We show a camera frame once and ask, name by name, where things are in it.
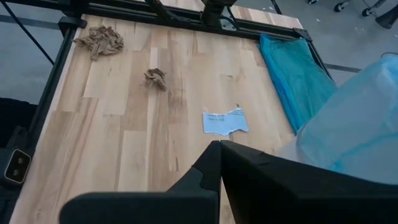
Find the wooden tabletop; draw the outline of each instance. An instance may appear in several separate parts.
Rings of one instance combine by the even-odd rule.
[[[162,0],[203,10],[199,0]],[[234,6],[237,18],[301,28],[295,18]],[[123,51],[91,61],[72,45],[11,223],[57,223],[62,205],[94,191],[164,191],[212,140],[273,154],[294,136],[253,40],[83,16],[111,26]],[[79,29],[75,37],[88,35]],[[145,85],[159,68],[167,91]],[[248,132],[203,132],[202,112],[240,106]],[[223,189],[221,223],[233,223]]]

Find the light wood surface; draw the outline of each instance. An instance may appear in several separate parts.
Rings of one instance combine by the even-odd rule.
[[[199,0],[162,2],[203,9]],[[287,16],[241,7],[233,13],[301,27]],[[93,62],[72,45],[11,223],[57,223],[62,205],[85,192],[167,190],[215,139],[273,154],[294,136],[254,41],[83,17],[88,27],[116,29],[124,49]],[[167,72],[167,91],[145,85],[149,68]],[[203,132],[202,112],[238,105],[248,132]],[[234,222],[224,188],[220,222]]]

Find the metal rod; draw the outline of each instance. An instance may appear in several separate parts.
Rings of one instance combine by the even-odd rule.
[[[6,2],[4,2],[4,0],[1,0],[1,4],[6,8],[7,12],[15,20],[15,22],[19,25],[19,27],[26,33],[26,35],[33,41],[33,43],[35,43],[35,45],[40,49],[40,51],[49,60],[49,62],[52,65],[54,65],[54,61],[51,59],[51,57],[48,55],[48,53],[43,49],[43,47],[38,43],[38,41],[32,36],[32,34],[30,34],[30,32],[25,28],[25,26],[19,21],[19,19],[16,17],[16,15],[10,9],[10,7],[8,7]]]

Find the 3d printer frame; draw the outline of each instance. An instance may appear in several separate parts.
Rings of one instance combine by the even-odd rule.
[[[8,223],[11,217],[24,183],[24,178],[28,173],[31,157],[34,155],[37,141],[72,44],[72,39],[77,28],[85,28],[87,24],[86,21],[81,19],[82,14],[197,30],[252,40],[259,40],[261,33],[281,40],[304,38],[307,41],[314,61],[329,76],[328,70],[315,50],[312,39],[306,30],[289,29],[236,19],[229,9],[236,0],[202,0],[205,1],[205,8],[202,12],[164,6],[159,0],[146,0],[145,2],[130,0],[0,1],[61,10],[66,15],[58,23],[64,39],[54,61],[53,69],[47,80],[33,121],[29,127],[18,127],[14,131],[7,148],[0,150],[0,166],[2,166],[0,171],[4,171],[4,175],[0,177],[0,223]],[[11,177],[10,167],[18,169],[17,178],[13,179]]]

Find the torn paper label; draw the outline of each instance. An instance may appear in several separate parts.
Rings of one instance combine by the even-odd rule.
[[[236,108],[226,114],[203,112],[203,130],[205,133],[225,136],[236,130],[249,131],[249,128],[244,119],[243,110]]]

